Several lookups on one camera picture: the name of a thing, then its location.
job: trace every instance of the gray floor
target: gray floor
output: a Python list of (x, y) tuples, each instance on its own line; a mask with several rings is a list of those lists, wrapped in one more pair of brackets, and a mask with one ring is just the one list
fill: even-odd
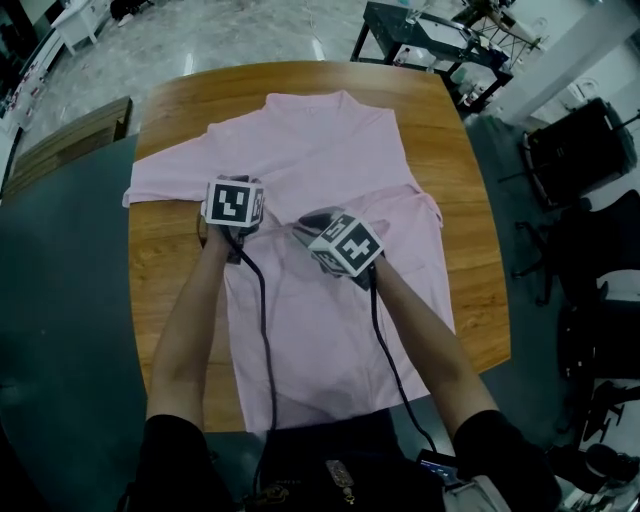
[[(256, 62), (348, 61), (366, 0), (156, 0), (155, 4), (122, 28), (109, 18), (97, 45), (87, 39), (77, 45), (75, 57), (63, 50), (47, 77), (18, 154), (122, 96), (133, 100), (129, 133), (137, 133), (150, 90), (186, 74)], [(462, 8), (462, 0), (433, 0), (428, 10), (449, 19)], [(373, 37), (362, 56), (381, 56)], [(427, 52), (413, 52), (410, 60), (423, 65), (432, 61)], [(487, 75), (490, 83), (492, 75)]]
[[(491, 120), (469, 130), (483, 169), (505, 270), (536, 258), (515, 219), (544, 218), (525, 179), (498, 184), (519, 166), (512, 137)], [(133, 477), (145, 396), (128, 294), (128, 186), (136, 138), (96, 151), (43, 178), (0, 208), (0, 418), (28, 473), (53, 510), (111, 510)], [(534, 304), (535, 277), (507, 279), (512, 359), (486, 372), (500, 408), (526, 437), (548, 447), (562, 423), (555, 326), (559, 288)], [(415, 402), (420, 422), (451, 453), (433, 401)], [(392, 411), (401, 448), (425, 442), (401, 407)], [(259, 440), (210, 434), (232, 493), (250, 485)]]

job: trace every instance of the metal table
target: metal table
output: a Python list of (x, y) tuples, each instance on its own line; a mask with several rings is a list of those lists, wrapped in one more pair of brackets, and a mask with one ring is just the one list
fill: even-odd
[[(429, 31), (431, 35), (425, 31), (421, 23), (407, 23), (407, 10), (403, 7), (393, 5), (380, 4), (377, 2), (368, 2), (364, 11), (364, 23), (360, 30), (360, 35), (356, 41), (351, 54), (352, 62), (369, 62), (375, 64), (393, 64), (402, 45), (424, 48), (439, 60), (453, 62), (447, 71), (436, 71), (441, 75), (445, 85), (448, 88), (453, 86), (451, 75), (465, 62), (471, 62), (491, 69), (496, 80), (474, 101), (467, 109), (470, 112), (480, 112), (489, 97), (500, 87), (509, 83), (513, 78), (511, 71), (505, 66), (504, 62), (496, 59), (489, 50), (483, 48), (480, 44), (480, 35), (473, 30), (437, 16), (423, 13), (420, 17), (433, 25), (434, 29), (449, 27), (458, 31), (460, 38), (466, 46), (460, 47), (454, 44), (444, 42), (437, 38), (435, 30)], [(384, 54), (383, 59), (361, 58), (360, 51), (364, 44), (369, 31), (373, 34), (378, 42), (378, 46)], [(425, 66), (416, 66), (413, 64), (404, 64), (403, 67), (424, 70)]]

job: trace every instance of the cable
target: cable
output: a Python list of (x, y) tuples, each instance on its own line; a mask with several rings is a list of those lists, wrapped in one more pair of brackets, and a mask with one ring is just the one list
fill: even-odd
[(398, 375), (398, 369), (396, 368), (396, 364), (393, 362), (393, 357), (391, 357), (391, 352), (389, 352), (389, 347), (384, 341), (382, 334), (380, 333), (380, 326), (378, 325), (378, 290), (376, 286), (376, 267), (375, 265), (371, 265), (368, 269), (369, 271), (369, 283), (370, 283), (370, 292), (371, 292), (371, 320), (373, 321), (373, 330), (376, 331), (376, 337), (378, 338), (378, 343), (382, 347), (384, 351), (384, 355), (387, 356), (387, 361), (389, 361), (389, 366), (391, 366), (391, 371), (393, 371), (393, 376), (396, 378), (396, 384), (398, 386), (398, 391), (400, 392), (400, 396), (402, 397), (402, 401), (404, 402), (404, 406), (409, 413), (409, 417), (411, 418), (411, 422), (413, 426), (416, 427), (416, 430), (420, 432), (424, 438), (428, 441), (429, 446), (431, 446), (431, 450), (433, 453), (438, 453), (436, 449), (436, 445), (433, 442), (433, 439), (429, 435), (429, 433), (420, 426), (416, 415), (411, 408), (411, 404), (407, 399), (407, 395), (404, 392), (404, 388), (402, 387), (402, 380), (400, 380), (400, 375)]
[[(227, 240), (227, 243), (231, 246), (231, 248), (238, 253), (242, 261), (244, 261), (251, 270), (255, 272), (258, 276), (258, 282), (260, 283), (260, 334), (262, 334), (262, 340), (264, 341), (264, 350), (267, 358), (267, 375), (269, 376), (269, 391), (271, 393), (271, 427), (269, 427), (269, 432), (267, 433), (267, 439), (273, 431), (275, 431), (276, 426), (278, 424), (278, 402), (276, 398), (276, 383), (273, 377), (273, 366), (271, 362), (271, 344), (269, 343), (269, 338), (267, 337), (267, 306), (265, 299), (265, 283), (264, 276), (258, 265), (256, 265), (249, 256), (245, 254), (242, 248), (236, 243), (236, 241), (231, 236), (228, 226), (219, 226), (220, 231), (222, 231), (222, 235)], [(253, 495), (258, 495), (258, 479), (260, 477), (260, 471), (262, 470), (262, 463), (264, 460), (264, 450), (262, 451), (262, 455), (260, 455), (260, 459), (258, 460), (258, 465), (256, 466), (256, 472), (253, 475)]]

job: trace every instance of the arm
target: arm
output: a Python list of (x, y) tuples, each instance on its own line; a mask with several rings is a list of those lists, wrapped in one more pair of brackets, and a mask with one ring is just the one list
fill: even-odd
[(378, 292), (416, 371), (431, 392), (449, 436), (474, 414), (497, 410), (460, 341), (383, 257)]
[(203, 428), (202, 399), (229, 247), (217, 228), (182, 287), (153, 357), (147, 419), (169, 414)]

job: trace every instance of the shirt sleeve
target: shirt sleeve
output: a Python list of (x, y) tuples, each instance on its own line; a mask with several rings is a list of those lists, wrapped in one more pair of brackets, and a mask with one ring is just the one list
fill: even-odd
[(511, 510), (558, 508), (560, 487), (544, 453), (498, 411), (469, 418), (456, 432), (453, 446), (460, 477), (488, 477)]
[(169, 415), (146, 422), (127, 510), (233, 510), (195, 425)]

